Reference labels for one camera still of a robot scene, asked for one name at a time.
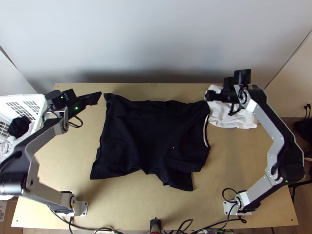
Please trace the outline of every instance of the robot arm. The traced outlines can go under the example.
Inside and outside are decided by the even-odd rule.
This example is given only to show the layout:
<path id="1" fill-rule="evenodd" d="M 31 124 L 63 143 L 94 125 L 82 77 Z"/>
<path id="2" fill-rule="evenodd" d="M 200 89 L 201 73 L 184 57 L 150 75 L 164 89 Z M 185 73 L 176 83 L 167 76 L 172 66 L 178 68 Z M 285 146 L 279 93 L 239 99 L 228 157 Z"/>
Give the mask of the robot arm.
<path id="1" fill-rule="evenodd" d="M 208 90 L 207 101 L 219 100 L 232 103 L 229 115 L 240 109 L 253 112 L 263 128 L 273 140 L 267 153 L 268 165 L 264 175 L 248 190 L 240 191 L 233 202 L 237 206 L 230 209 L 233 203 L 224 202 L 224 212 L 231 215 L 250 214 L 260 206 L 260 201 L 284 185 L 294 183 L 304 177 L 303 152 L 297 145 L 293 133 L 267 104 L 267 97 L 257 85 L 249 85 L 251 70 L 235 71 L 234 77 L 224 79 L 220 94 Z M 234 104 L 239 104 L 233 111 Z"/>
<path id="2" fill-rule="evenodd" d="M 0 195 L 23 196 L 44 203 L 60 216 L 85 216 L 87 202 L 77 201 L 69 191 L 57 191 L 39 182 L 39 163 L 34 154 L 56 135 L 66 133 L 69 119 L 87 105 L 97 104 L 101 92 L 76 97 L 72 89 L 55 90 L 46 95 L 50 110 L 57 118 L 47 119 L 34 134 L 15 146 L 0 163 Z"/>

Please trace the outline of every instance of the white trim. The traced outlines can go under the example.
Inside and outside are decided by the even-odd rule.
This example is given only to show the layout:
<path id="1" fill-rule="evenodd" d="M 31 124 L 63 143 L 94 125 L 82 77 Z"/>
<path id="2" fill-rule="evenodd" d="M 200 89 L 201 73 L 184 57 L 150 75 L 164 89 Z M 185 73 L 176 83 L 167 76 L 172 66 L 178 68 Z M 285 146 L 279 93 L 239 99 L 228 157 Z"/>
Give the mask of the white trim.
<path id="1" fill-rule="evenodd" d="M 207 121 L 208 121 L 208 117 L 209 117 L 209 114 L 206 116 L 206 118 L 205 118 L 205 122 L 204 122 L 204 127 L 203 127 L 203 136 L 204 136 L 204 143 L 205 143 L 205 146 L 208 148 L 209 146 L 208 146 L 208 143 L 207 143 L 207 141 L 206 141 L 206 139 L 207 139 L 207 131 L 206 131 L 206 123 L 207 123 Z"/>

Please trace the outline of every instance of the white laundry basket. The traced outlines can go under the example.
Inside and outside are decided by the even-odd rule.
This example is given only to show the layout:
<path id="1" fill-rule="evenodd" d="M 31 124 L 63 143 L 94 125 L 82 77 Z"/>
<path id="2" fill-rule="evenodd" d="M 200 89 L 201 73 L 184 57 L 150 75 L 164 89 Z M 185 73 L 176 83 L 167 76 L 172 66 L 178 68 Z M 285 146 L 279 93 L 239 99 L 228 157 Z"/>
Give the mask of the white laundry basket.
<path id="1" fill-rule="evenodd" d="M 14 118 L 26 116 L 34 122 L 30 134 L 40 129 L 46 106 L 43 94 L 0 96 L 0 143 L 10 136 L 7 130 Z"/>

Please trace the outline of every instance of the floor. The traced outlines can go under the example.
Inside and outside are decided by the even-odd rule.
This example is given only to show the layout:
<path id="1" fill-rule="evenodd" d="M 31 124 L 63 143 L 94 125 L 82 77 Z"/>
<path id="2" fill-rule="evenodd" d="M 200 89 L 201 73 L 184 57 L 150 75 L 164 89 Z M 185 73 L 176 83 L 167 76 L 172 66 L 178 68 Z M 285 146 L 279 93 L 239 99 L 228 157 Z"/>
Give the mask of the floor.
<path id="1" fill-rule="evenodd" d="M 293 129 L 294 119 L 284 119 L 284 122 L 288 127 Z M 300 137 L 296 135 L 297 143 L 300 147 L 304 148 L 307 143 Z M 306 178 L 310 178 L 309 171 L 312 168 L 312 162 L 305 161 Z M 294 200 L 294 207 L 297 213 L 298 226 L 288 226 L 288 227 L 274 227 L 272 228 L 258 228 L 258 229 L 236 229 L 235 233 L 240 234 L 308 234 L 312 230 L 312 185 L 304 185 L 296 189 L 296 196 Z M 23 234 L 68 234 L 68 230 L 50 230 L 50 229 L 24 229 Z M 75 230 L 75 234 L 88 234 L 93 233 L 92 231 Z M 145 231 L 135 232 L 127 231 L 125 234 L 144 234 Z"/>

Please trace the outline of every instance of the black cable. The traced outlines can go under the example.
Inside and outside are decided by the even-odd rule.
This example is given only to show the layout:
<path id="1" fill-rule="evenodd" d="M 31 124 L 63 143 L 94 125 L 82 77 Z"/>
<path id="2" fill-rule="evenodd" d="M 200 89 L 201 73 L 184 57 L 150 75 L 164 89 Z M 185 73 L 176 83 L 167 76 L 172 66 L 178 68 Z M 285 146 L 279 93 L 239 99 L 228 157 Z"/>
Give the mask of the black cable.
<path id="1" fill-rule="evenodd" d="M 304 109 L 305 109 L 305 119 L 306 119 L 307 118 L 307 114 L 308 114 L 308 107 L 304 106 Z"/>
<path id="2" fill-rule="evenodd" d="M 310 114 L 311 114 L 311 104 L 308 103 L 308 104 L 307 104 L 307 107 L 309 108 L 309 115 L 308 115 L 308 118 L 310 118 Z"/>
<path id="3" fill-rule="evenodd" d="M 76 115 L 75 115 L 74 117 L 80 121 L 80 125 L 74 124 L 74 123 L 69 122 L 69 121 L 68 121 L 68 125 L 69 125 L 69 126 L 72 126 L 72 127 L 74 127 L 74 128 L 81 128 L 82 125 L 83 125 L 83 121 L 81 120 L 81 118 L 79 118 L 79 117 L 76 116 Z"/>
<path id="4" fill-rule="evenodd" d="M 62 219 L 60 216 L 58 216 L 57 214 L 55 214 L 53 212 L 53 210 L 50 209 L 50 211 L 57 217 L 59 218 L 60 220 L 62 220 L 64 223 L 67 223 L 68 225 L 70 224 L 70 226 L 72 227 L 75 227 L 75 228 L 78 228 L 78 229 L 81 229 L 81 230 L 87 230 L 87 231 L 100 231 L 100 230 L 103 230 L 103 231 L 108 231 L 108 232 L 115 232 L 116 234 L 124 234 L 120 231 L 117 231 L 117 230 L 114 230 L 114 229 L 111 229 L 109 227 L 101 227 L 101 228 L 91 228 L 91 227 L 81 227 L 81 226 L 78 226 L 76 224 L 72 224 L 64 219 Z"/>
<path id="5" fill-rule="evenodd" d="M 202 228 L 202 229 L 198 229 L 198 230 L 194 231 L 193 233 L 198 233 L 198 232 L 203 231 L 203 230 L 206 230 L 206 229 L 220 230 L 220 229 L 225 228 L 225 226 L 227 225 L 227 223 L 230 221 L 230 214 L 231 214 L 231 211 L 233 210 L 234 206 L 236 206 L 236 205 L 237 205 L 237 203 L 235 203 L 234 205 L 232 205 L 232 207 L 231 207 L 231 209 L 230 209 L 230 211 L 229 211 L 229 213 L 228 213 L 228 215 L 227 215 L 227 219 L 226 219 L 226 220 L 220 221 L 220 222 L 215 223 L 215 224 L 212 224 L 212 225 L 210 225 L 210 226 L 206 226 L 206 227 L 204 227 L 204 228 Z M 222 227 L 219 227 L 219 228 L 211 228 L 211 227 L 213 227 L 213 226 L 215 226 L 215 225 L 218 225 L 218 224 L 224 223 L 224 222 L 225 222 L 225 224 L 224 224 Z"/>
<path id="6" fill-rule="evenodd" d="M 42 118 L 42 123 L 45 121 L 44 115 L 50 110 L 50 108 L 51 108 L 51 106 L 49 106 L 49 107 L 42 113 L 42 116 L 41 116 L 41 118 Z"/>
<path id="7" fill-rule="evenodd" d="M 227 201 L 228 203 L 237 203 L 237 202 L 235 202 L 235 201 L 229 201 L 229 200 L 227 200 L 227 199 L 224 197 L 224 192 L 227 191 L 227 190 L 232 190 L 234 193 L 237 194 L 237 192 L 236 192 L 234 189 L 232 189 L 232 188 L 225 188 L 225 189 L 223 189 L 223 191 L 222 191 L 222 197 L 223 197 L 223 199 L 224 199 L 225 201 Z"/>
<path id="8" fill-rule="evenodd" d="M 71 234 L 73 234 L 73 231 L 71 230 L 71 222 L 73 221 L 73 219 L 74 219 L 74 216 L 72 216 L 72 217 L 69 219 L 69 223 L 68 223 L 69 232 L 70 232 Z"/>
<path id="9" fill-rule="evenodd" d="M 50 108 L 51 108 L 51 106 L 49 106 L 49 107 L 43 112 L 43 114 L 42 114 L 42 116 L 41 116 L 41 118 L 42 118 L 42 123 L 45 121 L 44 115 L 45 115 L 47 112 L 51 112 L 51 113 L 53 113 L 53 114 L 56 116 L 56 118 L 59 118 L 59 116 L 58 116 L 54 111 L 52 111 Z"/>
<path id="10" fill-rule="evenodd" d="M 209 226 L 204 227 L 204 228 L 202 228 L 202 229 L 198 229 L 198 230 L 192 232 L 191 234 L 196 234 L 196 233 L 198 233 L 198 232 L 200 232 L 200 231 L 207 230 L 207 229 L 210 229 L 210 230 L 220 230 L 220 229 L 225 228 L 225 226 L 227 225 L 227 223 L 228 223 L 228 222 L 231 222 L 231 221 L 238 221 L 238 220 L 239 220 L 239 221 L 241 221 L 242 223 L 247 223 L 247 220 L 243 219 L 240 215 L 238 216 L 238 218 L 230 219 L 231 211 L 232 211 L 232 209 L 234 208 L 234 206 L 237 205 L 237 201 L 229 201 L 229 200 L 227 200 L 227 199 L 224 197 L 224 192 L 227 191 L 227 190 L 232 190 L 234 193 L 237 194 L 237 191 L 235 191 L 235 190 L 232 189 L 232 188 L 225 188 L 225 189 L 223 189 L 223 191 L 222 191 L 222 197 L 223 197 L 223 199 L 224 199 L 225 201 L 229 202 L 229 203 L 234 203 L 234 205 L 231 207 L 231 209 L 230 209 L 230 211 L 229 211 L 229 213 L 228 213 L 228 215 L 227 215 L 227 219 L 226 219 L 226 220 L 223 220 L 223 221 L 220 221 L 220 222 L 218 222 L 218 223 L 209 225 Z M 220 227 L 220 228 L 211 228 L 211 227 L 213 227 L 213 226 L 215 226 L 215 225 L 218 225 L 218 224 L 220 224 L 220 223 L 225 223 L 225 224 L 224 224 L 222 227 Z"/>
<path id="11" fill-rule="evenodd" d="M 181 225 L 179 226 L 177 232 L 175 234 L 180 234 L 180 233 L 183 233 L 184 231 L 186 231 L 188 229 L 189 226 L 191 226 L 192 222 L 194 221 L 194 219 L 188 219 L 188 220 L 185 220 L 181 223 Z M 184 224 L 186 224 L 187 222 L 190 222 L 186 228 L 184 228 L 182 231 L 181 231 L 181 228 L 183 227 Z"/>
<path id="12" fill-rule="evenodd" d="M 215 225 L 218 225 L 218 224 L 220 224 L 220 223 L 224 223 L 224 222 L 231 222 L 231 221 L 241 221 L 242 223 L 247 223 L 247 220 L 245 220 L 245 219 L 243 219 L 240 215 L 238 216 L 238 218 L 233 218 L 233 219 L 229 219 L 229 220 L 223 220 L 223 221 L 220 221 L 220 222 L 218 222 L 218 223 L 214 223 L 214 224 L 212 224 L 212 225 L 210 225 L 210 226 L 207 226 L 207 227 L 205 227 L 205 228 L 202 228 L 202 229 L 199 229 L 199 230 L 196 230 L 196 231 L 194 231 L 194 232 L 192 232 L 191 234 L 193 234 L 193 233 L 198 233 L 198 232 L 200 232 L 200 231 L 202 231 L 202 230 L 219 230 L 219 228 L 217 228 L 217 229 L 212 229 L 211 227 L 213 227 L 213 226 L 215 226 Z"/>

